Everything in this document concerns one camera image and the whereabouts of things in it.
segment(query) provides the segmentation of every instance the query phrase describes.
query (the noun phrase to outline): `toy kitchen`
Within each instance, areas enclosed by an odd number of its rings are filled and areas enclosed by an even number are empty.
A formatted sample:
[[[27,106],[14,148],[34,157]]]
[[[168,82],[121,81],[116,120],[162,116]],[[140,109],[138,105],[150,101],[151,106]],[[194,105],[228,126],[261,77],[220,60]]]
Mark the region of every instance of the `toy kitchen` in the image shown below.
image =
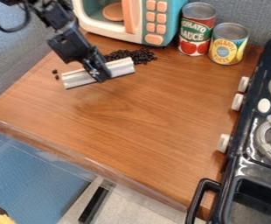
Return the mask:
[[[241,79],[232,109],[240,117],[232,136],[223,134],[223,178],[202,179],[186,224],[193,224],[205,192],[217,194],[207,223],[271,224],[271,40],[251,78]]]

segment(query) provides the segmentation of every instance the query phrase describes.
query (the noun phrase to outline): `white knob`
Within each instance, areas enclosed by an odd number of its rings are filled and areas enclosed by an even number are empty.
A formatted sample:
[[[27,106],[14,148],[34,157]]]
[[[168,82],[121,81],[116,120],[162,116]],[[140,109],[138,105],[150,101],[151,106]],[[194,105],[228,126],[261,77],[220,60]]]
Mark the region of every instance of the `white knob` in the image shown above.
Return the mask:
[[[257,108],[262,114],[266,114],[271,108],[271,102],[268,99],[263,98],[258,102]]]
[[[228,147],[230,136],[227,134],[221,134],[219,137],[218,151],[225,153]]]
[[[240,111],[241,104],[243,102],[244,95],[243,94],[236,94],[233,99],[232,103],[232,110]]]
[[[249,81],[250,81],[250,78],[246,76],[241,77],[239,88],[238,88],[239,92],[245,93],[247,91],[247,86],[248,86]]]

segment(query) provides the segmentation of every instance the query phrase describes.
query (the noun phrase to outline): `black handle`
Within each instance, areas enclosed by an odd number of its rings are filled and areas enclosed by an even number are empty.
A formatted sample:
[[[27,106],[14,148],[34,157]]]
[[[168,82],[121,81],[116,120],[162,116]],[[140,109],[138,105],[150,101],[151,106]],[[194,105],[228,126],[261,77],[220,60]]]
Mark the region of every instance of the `black handle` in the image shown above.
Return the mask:
[[[220,191],[220,184],[208,178],[203,178],[200,180],[195,195],[192,198],[191,205],[186,216],[185,224],[195,223],[198,208],[206,191],[218,193]]]

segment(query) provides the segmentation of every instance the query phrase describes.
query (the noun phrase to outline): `gray fabric wall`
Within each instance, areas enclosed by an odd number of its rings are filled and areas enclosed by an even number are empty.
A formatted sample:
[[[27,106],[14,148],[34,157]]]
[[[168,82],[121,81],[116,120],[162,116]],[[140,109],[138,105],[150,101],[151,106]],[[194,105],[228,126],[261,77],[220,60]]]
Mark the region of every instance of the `gray fabric wall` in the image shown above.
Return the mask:
[[[24,19],[24,12],[17,6],[0,3],[0,22],[3,27],[13,27]],[[0,31],[0,94],[31,68],[49,51],[46,37],[50,31],[33,15],[31,23],[22,31]]]
[[[211,4],[218,22],[234,22],[250,31],[250,44],[264,46],[271,39],[271,0],[202,0]]]

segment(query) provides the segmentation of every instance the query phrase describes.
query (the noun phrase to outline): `wood grain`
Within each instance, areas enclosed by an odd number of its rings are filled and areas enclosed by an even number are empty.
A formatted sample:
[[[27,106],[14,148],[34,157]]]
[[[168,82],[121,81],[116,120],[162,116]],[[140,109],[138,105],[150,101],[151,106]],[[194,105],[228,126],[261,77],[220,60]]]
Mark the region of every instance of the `wood grain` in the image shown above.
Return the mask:
[[[103,53],[140,47],[87,37]],[[80,65],[65,65],[50,53],[0,97],[0,121],[9,124],[0,130],[25,141],[35,136],[44,140],[39,147],[54,144],[51,151],[89,170],[104,165],[189,206],[200,179],[220,178],[224,155],[216,151],[219,134],[232,131],[237,118],[230,110],[233,96],[240,77],[253,73],[262,49],[249,46],[236,66],[181,55],[173,44],[151,50],[159,60],[136,66],[135,74],[71,90],[51,71]],[[19,130],[28,134],[19,135]],[[106,170],[101,174],[110,176]],[[126,184],[122,179],[115,180]],[[202,218],[210,207],[208,199]]]

